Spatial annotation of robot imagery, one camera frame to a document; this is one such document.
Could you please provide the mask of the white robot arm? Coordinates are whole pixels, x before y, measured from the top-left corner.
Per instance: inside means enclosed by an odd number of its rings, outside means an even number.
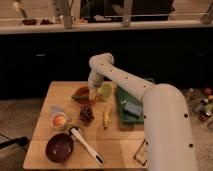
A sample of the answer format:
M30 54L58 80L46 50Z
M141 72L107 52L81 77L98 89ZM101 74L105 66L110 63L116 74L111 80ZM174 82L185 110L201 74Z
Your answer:
M91 57L88 85L97 89L108 78L142 103L149 171L198 171L188 105L181 91L113 64L110 53Z

